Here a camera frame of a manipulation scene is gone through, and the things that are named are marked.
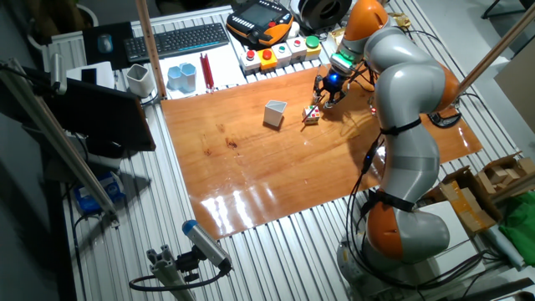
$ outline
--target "orange button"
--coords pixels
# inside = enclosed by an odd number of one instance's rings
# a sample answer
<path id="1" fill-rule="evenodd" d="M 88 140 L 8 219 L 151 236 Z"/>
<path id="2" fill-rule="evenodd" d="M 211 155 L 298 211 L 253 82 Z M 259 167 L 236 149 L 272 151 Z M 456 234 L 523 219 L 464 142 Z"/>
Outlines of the orange button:
<path id="1" fill-rule="evenodd" d="M 271 50 L 266 49 L 266 50 L 264 50 L 264 52 L 262 53 L 262 57 L 263 57 L 264 59 L 270 59 L 270 58 L 271 58 L 271 54 L 272 54 L 272 53 L 271 53 Z"/>

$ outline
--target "black keyboard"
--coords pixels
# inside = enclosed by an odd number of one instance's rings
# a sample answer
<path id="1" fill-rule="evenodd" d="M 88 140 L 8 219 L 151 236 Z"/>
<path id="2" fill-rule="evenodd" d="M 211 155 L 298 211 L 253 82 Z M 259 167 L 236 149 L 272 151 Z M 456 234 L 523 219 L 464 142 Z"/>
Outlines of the black keyboard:
<path id="1" fill-rule="evenodd" d="M 160 58 L 190 54 L 228 44 L 227 34 L 220 23 L 158 33 L 154 35 L 154 40 Z M 129 62 L 149 61 L 145 38 L 128 38 L 125 40 L 125 48 Z"/>

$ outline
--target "computer monitor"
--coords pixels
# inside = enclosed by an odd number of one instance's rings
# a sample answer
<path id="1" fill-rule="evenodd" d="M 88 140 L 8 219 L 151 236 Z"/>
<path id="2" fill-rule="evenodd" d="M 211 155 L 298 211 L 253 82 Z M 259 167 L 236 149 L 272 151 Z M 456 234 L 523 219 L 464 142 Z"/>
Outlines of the computer monitor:
<path id="1" fill-rule="evenodd" d="M 24 71 L 33 79 L 50 83 L 49 73 Z M 155 149 L 145 112 L 134 94 L 68 79 L 64 95 L 43 98 L 65 130 L 87 135 L 96 145 L 114 142 L 131 151 Z M 0 113 L 22 123 L 32 122 L 1 80 Z"/>

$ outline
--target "green button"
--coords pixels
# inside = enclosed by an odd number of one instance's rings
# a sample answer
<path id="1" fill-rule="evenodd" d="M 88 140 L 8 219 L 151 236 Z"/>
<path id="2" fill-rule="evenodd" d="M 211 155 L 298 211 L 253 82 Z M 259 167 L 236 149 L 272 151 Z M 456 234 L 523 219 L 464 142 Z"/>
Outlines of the green button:
<path id="1" fill-rule="evenodd" d="M 316 48 L 319 45 L 319 38 L 314 37 L 314 36 L 309 36 L 307 37 L 306 44 L 308 48 Z"/>

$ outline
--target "wooden board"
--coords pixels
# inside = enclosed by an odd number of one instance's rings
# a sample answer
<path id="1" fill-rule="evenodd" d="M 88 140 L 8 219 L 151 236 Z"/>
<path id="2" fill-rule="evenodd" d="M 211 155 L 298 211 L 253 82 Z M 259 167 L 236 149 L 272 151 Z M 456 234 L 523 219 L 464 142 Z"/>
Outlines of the wooden board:
<path id="1" fill-rule="evenodd" d="M 196 219 L 215 238 L 350 193 L 379 134 L 367 105 L 373 93 L 352 84 L 346 99 L 325 110 L 318 125 L 305 128 L 301 113 L 311 103 L 316 73 L 308 69 L 162 102 Z M 262 123 L 271 99 L 288 102 L 279 129 Z M 441 162 L 482 148 L 464 121 L 443 130 L 421 117 Z M 379 184 L 384 160 L 375 158 L 361 189 Z"/>

